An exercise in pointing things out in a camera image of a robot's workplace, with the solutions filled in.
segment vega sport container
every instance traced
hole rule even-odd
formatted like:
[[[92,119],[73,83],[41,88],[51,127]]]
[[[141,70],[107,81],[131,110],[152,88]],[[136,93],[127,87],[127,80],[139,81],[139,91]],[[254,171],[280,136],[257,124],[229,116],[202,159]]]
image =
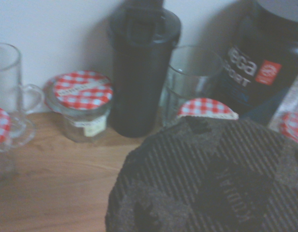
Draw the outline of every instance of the vega sport container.
[[[224,57],[215,98],[241,118],[267,125],[294,81],[298,0],[255,0]]]

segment jar label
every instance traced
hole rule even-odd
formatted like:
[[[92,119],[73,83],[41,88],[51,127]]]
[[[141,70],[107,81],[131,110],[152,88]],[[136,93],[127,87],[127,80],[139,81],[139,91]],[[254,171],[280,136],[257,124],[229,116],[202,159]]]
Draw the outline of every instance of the jar label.
[[[273,84],[280,68],[281,64],[264,60],[258,74],[256,75],[255,81],[270,86]]]
[[[104,131],[107,125],[107,116],[103,115],[90,122],[72,121],[75,127],[83,128],[86,137],[93,137]]]

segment glass mug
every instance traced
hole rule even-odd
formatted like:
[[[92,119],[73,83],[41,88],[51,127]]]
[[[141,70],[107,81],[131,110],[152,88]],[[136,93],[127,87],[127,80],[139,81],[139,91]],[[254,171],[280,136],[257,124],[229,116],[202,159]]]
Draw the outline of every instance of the glass mug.
[[[24,94],[30,94],[34,99],[27,108],[23,103]],[[26,115],[33,113],[43,102],[44,93],[39,87],[22,85],[20,51],[15,46],[0,43],[0,108],[11,117],[12,147],[22,146],[35,136],[36,127]]]
[[[222,69],[222,59],[213,51],[193,45],[174,49],[164,85],[163,126],[176,119],[188,100],[211,98]]]

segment red gingham lid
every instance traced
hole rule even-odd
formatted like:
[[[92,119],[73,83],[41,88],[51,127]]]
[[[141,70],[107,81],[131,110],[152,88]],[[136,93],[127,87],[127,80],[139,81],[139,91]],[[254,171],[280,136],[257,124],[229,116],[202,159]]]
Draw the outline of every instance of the red gingham lid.
[[[62,75],[54,92],[62,105],[76,110],[96,109],[109,102],[113,94],[109,78],[92,71]]]
[[[0,143],[9,137],[10,124],[9,115],[0,108]]]
[[[64,76],[64,74],[61,74],[61,75],[58,75],[58,76],[55,76],[55,77],[52,77],[52,78],[50,78],[47,82],[46,82],[46,84],[45,84],[45,86],[44,86],[44,88],[43,88],[43,91],[44,91],[44,93],[45,93],[45,101],[44,101],[44,103],[45,103],[45,105],[50,109],[50,110],[52,110],[52,111],[54,111],[54,112],[56,112],[56,113],[61,113],[61,111],[60,111],[60,109],[59,109],[59,107],[54,107],[53,105],[51,105],[51,104],[49,104],[49,96],[48,96],[48,89],[51,87],[51,85],[53,85],[57,80],[59,80],[62,76]]]
[[[209,98],[195,98],[184,103],[177,116],[206,116],[225,119],[238,119],[238,114],[233,112],[223,103]]]
[[[287,113],[283,116],[280,132],[298,143],[298,112]]]

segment jam jar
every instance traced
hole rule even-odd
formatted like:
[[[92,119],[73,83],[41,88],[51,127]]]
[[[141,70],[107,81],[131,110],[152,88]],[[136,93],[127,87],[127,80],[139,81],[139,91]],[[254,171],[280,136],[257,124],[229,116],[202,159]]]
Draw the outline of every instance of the jam jar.
[[[0,108],[0,184],[16,173],[14,156],[10,151],[12,144],[9,136],[10,127],[9,115]]]
[[[108,77],[93,71],[63,74],[53,84],[53,93],[67,138],[92,142],[103,136],[113,95]]]

